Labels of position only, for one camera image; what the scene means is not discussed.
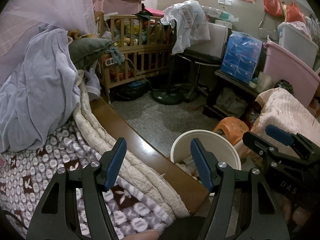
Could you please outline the person's left hand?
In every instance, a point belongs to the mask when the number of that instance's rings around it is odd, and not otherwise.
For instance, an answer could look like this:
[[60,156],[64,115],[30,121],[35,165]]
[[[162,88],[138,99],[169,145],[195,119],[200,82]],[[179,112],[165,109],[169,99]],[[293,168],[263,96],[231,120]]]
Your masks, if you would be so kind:
[[160,237],[158,230],[147,230],[141,233],[128,235],[123,240],[158,240]]

